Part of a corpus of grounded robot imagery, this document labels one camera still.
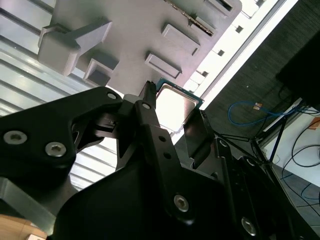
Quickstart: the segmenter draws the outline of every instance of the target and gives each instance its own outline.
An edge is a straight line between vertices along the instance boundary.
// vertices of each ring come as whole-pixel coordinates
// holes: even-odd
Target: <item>gray metal sheet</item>
[[[152,52],[166,63],[181,69],[174,83],[183,87],[197,66],[241,11],[239,0],[230,0],[234,6],[226,17],[206,6],[203,0],[175,1],[188,14],[196,14],[217,31],[209,39],[189,27],[189,20],[164,0],[58,0],[51,23],[59,23],[75,30],[103,17],[112,21],[104,43],[80,57],[77,68],[86,71],[90,59],[99,50],[119,60],[108,86],[123,94],[138,95],[146,81],[157,82],[166,77],[145,65]],[[175,42],[162,36],[167,24],[199,43],[197,54],[190,55]]]

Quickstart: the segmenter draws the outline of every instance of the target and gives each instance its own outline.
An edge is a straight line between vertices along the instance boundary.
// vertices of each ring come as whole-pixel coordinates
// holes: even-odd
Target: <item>black cable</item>
[[[314,124],[319,123],[319,122],[320,122],[320,119],[317,120],[317,121],[315,121],[315,122],[313,122],[313,123],[311,123],[309,126],[307,126],[307,127],[298,135],[298,137],[297,137],[297,138],[295,139],[295,141],[294,141],[294,144],[293,144],[292,149],[291,149],[291,159],[294,161],[294,163],[295,163],[296,165],[298,165],[298,166],[300,166],[300,167],[303,167],[303,168],[312,168],[312,167],[315,167],[315,166],[320,165],[320,162],[317,162],[317,163],[312,164],[312,165],[302,165],[302,164],[300,164],[300,163],[297,163],[296,160],[295,160],[295,158],[294,158],[294,150],[295,150],[295,146],[296,146],[296,144],[297,144],[298,139],[301,137],[301,135],[302,135],[308,128],[310,128],[311,126],[313,126]]]
[[[302,149],[300,149],[299,151],[297,151],[297,152],[293,155],[293,157],[296,156],[297,154],[299,154],[301,151],[303,151],[303,150],[305,150],[305,149],[308,149],[308,148],[311,148],[311,147],[320,147],[320,145],[317,144],[317,145],[305,146],[304,148],[302,148]],[[284,177],[284,171],[285,171],[286,166],[290,163],[290,161],[293,159],[293,157],[291,157],[291,158],[289,159],[289,161],[284,165],[284,167],[283,167],[283,169],[282,169],[282,171],[281,171],[281,177],[282,177],[282,178]],[[289,186],[289,184],[286,182],[285,178],[283,179],[283,181],[284,181],[284,183],[287,185],[287,187],[288,187],[292,192],[294,192],[294,193],[295,193],[297,196],[299,196],[303,201],[305,201],[305,203],[306,203],[309,207],[311,207],[311,208],[313,209],[313,211],[320,217],[320,214],[312,207],[312,205],[310,205],[310,203],[308,203],[303,197],[300,196],[300,194],[298,194],[296,191],[294,191],[294,190]]]
[[[319,205],[319,203],[314,203],[314,204],[310,204],[310,205],[303,205],[303,206],[296,206],[296,208],[304,208],[304,207],[311,207],[314,205]]]

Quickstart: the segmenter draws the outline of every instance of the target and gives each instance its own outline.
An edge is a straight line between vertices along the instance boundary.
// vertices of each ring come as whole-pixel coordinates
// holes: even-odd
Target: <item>bolt head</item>
[[[252,224],[251,221],[249,221],[249,219],[247,219],[246,217],[243,217],[241,219],[241,224],[244,228],[244,230],[250,234],[251,236],[255,236],[257,234],[256,228],[255,226]]]
[[[45,152],[46,154],[48,154],[51,157],[62,157],[63,155],[65,155],[67,149],[65,147],[65,145],[63,145],[61,142],[49,142],[46,146],[45,146]]]
[[[150,109],[150,106],[146,103],[142,103],[142,106],[145,108],[145,109]]]
[[[10,145],[19,145],[27,141],[28,137],[22,131],[8,131],[3,135],[3,140]]]
[[[187,199],[182,195],[175,195],[174,196],[174,204],[181,212],[187,212],[189,210],[189,203]]]
[[[111,98],[111,99],[116,99],[116,98],[117,98],[117,96],[114,95],[113,93],[108,93],[107,96],[108,96],[109,98]]]

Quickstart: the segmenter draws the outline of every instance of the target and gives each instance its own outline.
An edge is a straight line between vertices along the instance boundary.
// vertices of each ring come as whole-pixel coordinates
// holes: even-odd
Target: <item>screw hole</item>
[[[60,152],[61,151],[61,147],[58,146],[58,145],[55,145],[55,146],[51,147],[51,150],[54,151],[54,152]]]
[[[169,153],[165,152],[163,155],[166,159],[171,159],[171,155]]]
[[[165,142],[166,141],[164,136],[159,136],[159,139],[160,139],[161,142]]]
[[[11,140],[21,140],[22,137],[21,137],[19,134],[12,134],[12,135],[10,136],[10,139],[11,139]]]

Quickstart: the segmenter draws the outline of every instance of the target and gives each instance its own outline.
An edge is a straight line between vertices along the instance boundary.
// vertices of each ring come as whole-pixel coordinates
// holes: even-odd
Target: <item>wooden surface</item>
[[[30,234],[46,239],[47,235],[28,220],[0,214],[0,240],[26,240]]]

